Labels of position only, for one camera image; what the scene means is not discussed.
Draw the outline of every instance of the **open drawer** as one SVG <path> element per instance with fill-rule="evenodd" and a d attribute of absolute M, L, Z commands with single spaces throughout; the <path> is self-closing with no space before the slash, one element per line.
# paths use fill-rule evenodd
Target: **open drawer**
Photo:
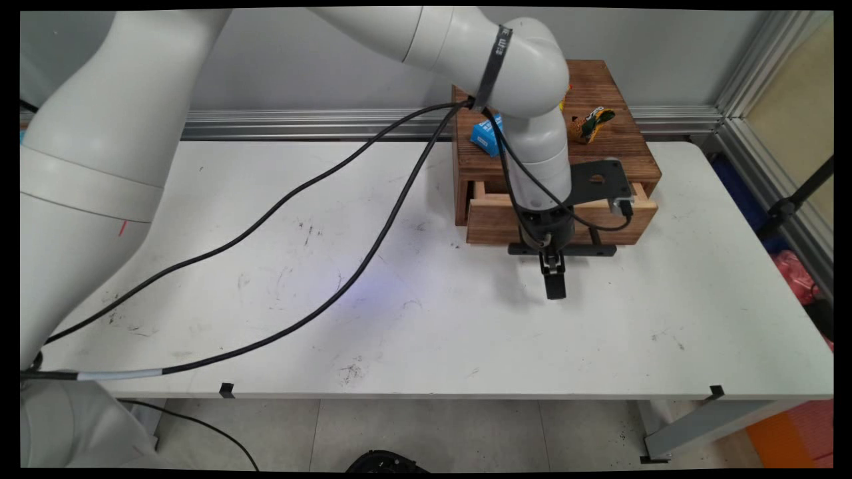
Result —
<path fill-rule="evenodd" d="M 496 182 L 473 182 L 474 194 L 468 210 L 468 238 L 474 245 L 507 245 L 521 240 L 518 234 L 518 222 L 505 185 Z M 604 245 L 635 245 L 642 232 L 648 227 L 657 204 L 648 199 L 642 185 L 631 183 L 635 202 L 633 220 L 630 226 L 620 231 L 601 231 Z M 609 210 L 605 199 L 574 206 L 577 216 L 601 226 L 618 226 L 625 219 L 615 216 Z M 589 229 L 576 222 L 573 244 L 590 244 Z"/>

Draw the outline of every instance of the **floor tile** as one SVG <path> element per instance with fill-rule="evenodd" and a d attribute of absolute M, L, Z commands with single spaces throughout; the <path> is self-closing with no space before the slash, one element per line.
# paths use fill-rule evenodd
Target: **floor tile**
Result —
<path fill-rule="evenodd" d="M 240 441 L 261 470 L 307 471 L 319 400 L 187 399 L 166 408 L 201 419 Z M 200 424 L 164 414 L 157 429 L 160 455 L 176 468 L 250 470 L 228 439 Z"/>
<path fill-rule="evenodd" d="M 430 472 L 547 471 L 536 401 L 323 400 L 311 471 L 385 449 Z"/>
<path fill-rule="evenodd" d="M 675 417 L 695 407 L 672 405 Z M 675 454 L 667 465 L 643 465 L 642 418 L 635 401 L 541 401 L 550 468 L 659 470 L 762 467 L 745 432 Z"/>

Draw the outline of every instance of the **red bag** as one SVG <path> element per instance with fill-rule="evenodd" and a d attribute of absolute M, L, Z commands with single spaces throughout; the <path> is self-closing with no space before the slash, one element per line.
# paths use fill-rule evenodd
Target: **red bag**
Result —
<path fill-rule="evenodd" d="M 772 261 L 775 262 L 775 267 L 778 268 L 781 275 L 787 280 L 787 285 L 790 286 L 790 289 L 796 295 L 799 302 L 802 305 L 811 304 L 814 301 L 814 294 L 820 288 L 814 283 L 814 279 L 810 277 L 810 274 L 805 271 L 796 253 L 784 250 L 773 256 Z"/>

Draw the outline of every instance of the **cable connector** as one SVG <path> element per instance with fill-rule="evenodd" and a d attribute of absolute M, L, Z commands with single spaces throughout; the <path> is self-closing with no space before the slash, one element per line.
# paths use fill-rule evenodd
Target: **cable connector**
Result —
<path fill-rule="evenodd" d="M 633 195 L 609 199 L 609 211 L 616 216 L 633 216 Z"/>
<path fill-rule="evenodd" d="M 621 214 L 625 217 L 633 216 L 633 198 L 619 201 L 619 209 L 621 209 Z"/>

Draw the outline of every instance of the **wooden box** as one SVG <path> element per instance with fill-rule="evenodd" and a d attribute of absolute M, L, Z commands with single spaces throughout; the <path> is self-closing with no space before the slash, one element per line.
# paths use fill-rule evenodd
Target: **wooden box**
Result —
<path fill-rule="evenodd" d="M 662 175 L 606 63 L 569 60 L 567 64 L 572 88 L 566 93 L 562 112 L 566 125 L 572 116 L 584 117 L 597 107 L 615 111 L 615 118 L 606 123 L 591 144 L 569 142 L 568 160 L 571 164 L 609 156 L 621 160 L 636 196 L 635 213 L 628 228 L 601 232 L 601 241 L 609 245 L 634 245 L 657 210 L 649 196 Z M 454 86 L 452 96 L 454 101 L 463 101 L 468 94 Z M 468 227 L 468 243 L 502 245 L 519 240 L 517 221 L 509 195 L 505 194 L 500 158 L 491 158 L 470 141 L 474 125 L 484 120 L 481 114 L 467 109 L 453 120 L 456 225 Z M 623 217 L 610 213 L 605 200 L 577 205 L 576 211 L 578 216 L 602 226 L 618 226 L 624 221 Z M 588 228 L 577 223 L 573 243 L 590 242 Z"/>

